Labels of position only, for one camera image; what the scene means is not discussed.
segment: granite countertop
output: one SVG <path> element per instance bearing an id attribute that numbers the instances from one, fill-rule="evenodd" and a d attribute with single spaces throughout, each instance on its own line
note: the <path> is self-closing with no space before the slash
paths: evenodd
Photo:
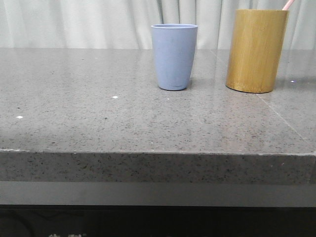
<path id="1" fill-rule="evenodd" d="M 0 49 L 0 180 L 312 184 L 316 53 L 282 53 L 274 91 L 225 87 L 198 50 L 186 90 L 151 50 Z"/>

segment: gray countertop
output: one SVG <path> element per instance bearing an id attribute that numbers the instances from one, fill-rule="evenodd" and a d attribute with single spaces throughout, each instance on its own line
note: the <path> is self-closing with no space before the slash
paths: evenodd
<path id="1" fill-rule="evenodd" d="M 284 51 L 274 91 L 225 87 L 198 50 L 182 91 L 151 50 L 0 49 L 0 180 L 316 182 L 316 53 Z"/>

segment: blue cup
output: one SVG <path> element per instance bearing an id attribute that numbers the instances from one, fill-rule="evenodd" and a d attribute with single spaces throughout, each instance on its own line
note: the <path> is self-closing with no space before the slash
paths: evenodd
<path id="1" fill-rule="evenodd" d="M 198 26 L 160 24 L 152 26 L 158 85 L 165 90 L 183 90 L 190 81 Z"/>

